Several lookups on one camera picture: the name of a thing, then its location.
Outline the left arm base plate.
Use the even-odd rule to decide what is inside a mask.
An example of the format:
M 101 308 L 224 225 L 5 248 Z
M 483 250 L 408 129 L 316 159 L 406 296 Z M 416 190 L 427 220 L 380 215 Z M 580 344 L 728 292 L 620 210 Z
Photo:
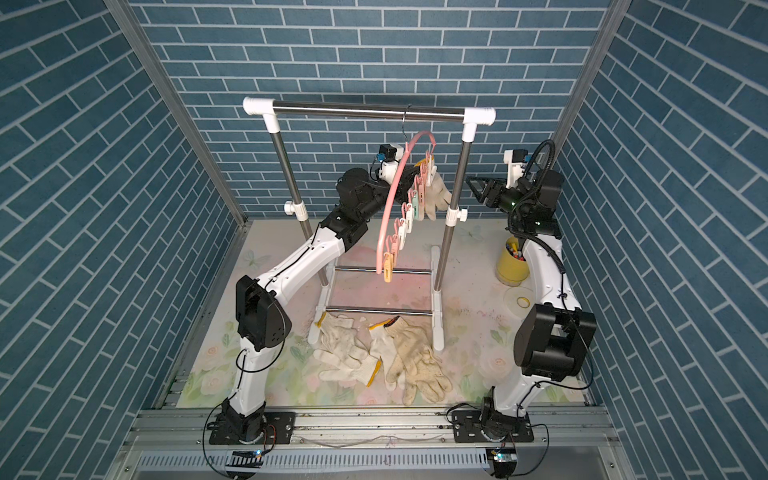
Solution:
M 247 420 L 240 428 L 217 413 L 206 424 L 211 445 L 246 445 L 258 444 L 264 447 L 286 445 L 291 441 L 296 420 L 296 413 L 276 411 L 257 414 L 253 420 Z

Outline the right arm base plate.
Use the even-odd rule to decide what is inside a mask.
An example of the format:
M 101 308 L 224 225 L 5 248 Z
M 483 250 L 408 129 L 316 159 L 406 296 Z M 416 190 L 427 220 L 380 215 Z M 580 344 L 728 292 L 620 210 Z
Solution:
M 455 410 L 448 414 L 456 443 L 531 443 L 534 433 L 529 417 L 487 415 L 478 410 Z

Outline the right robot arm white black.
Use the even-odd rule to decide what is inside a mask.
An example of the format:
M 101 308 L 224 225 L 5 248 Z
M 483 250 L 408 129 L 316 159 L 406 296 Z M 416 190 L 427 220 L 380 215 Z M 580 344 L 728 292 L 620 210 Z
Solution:
M 575 298 L 562 259 L 562 233 L 554 214 L 563 182 L 556 171 L 521 178 L 514 187 L 497 178 L 466 180 L 479 203 L 507 214 L 507 230 L 518 241 L 515 252 L 533 286 L 531 306 L 513 344 L 517 370 L 484 400 L 485 416 L 494 422 L 524 418 L 542 388 L 578 376 L 597 330 L 594 314 Z

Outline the pink clip hanger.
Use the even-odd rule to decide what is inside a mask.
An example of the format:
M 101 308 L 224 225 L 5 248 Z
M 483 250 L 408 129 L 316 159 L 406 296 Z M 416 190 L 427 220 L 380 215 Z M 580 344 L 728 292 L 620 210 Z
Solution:
M 417 142 L 426 136 L 429 144 L 423 158 L 410 163 Z M 408 192 L 396 192 L 392 184 L 386 181 L 387 193 L 383 207 L 382 226 L 379 230 L 376 245 L 376 273 L 382 274 L 384 281 L 392 281 L 398 256 L 403 249 L 407 236 L 411 233 L 413 223 L 424 219 L 425 187 L 432 182 L 436 172 L 434 150 L 437 146 L 436 138 L 430 131 L 420 131 L 409 137 L 405 135 L 404 155 L 400 160 L 399 168 L 406 165 L 423 164 L 421 176 L 414 179 L 413 188 Z

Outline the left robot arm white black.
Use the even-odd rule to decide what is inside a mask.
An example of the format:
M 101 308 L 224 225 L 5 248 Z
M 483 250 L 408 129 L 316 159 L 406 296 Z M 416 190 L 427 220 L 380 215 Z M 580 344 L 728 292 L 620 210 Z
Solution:
M 222 415 L 240 427 L 261 420 L 266 407 L 268 372 L 284 350 L 292 322 L 285 307 L 292 297 L 329 263 L 349 251 L 367 233 L 370 219 L 407 200 L 420 177 L 418 166 L 398 174 L 390 162 L 378 177 L 362 168 L 348 170 L 338 180 L 339 202 L 319 222 L 309 239 L 276 267 L 235 285 L 235 319 L 241 352 L 235 365 L 239 379 L 222 402 Z

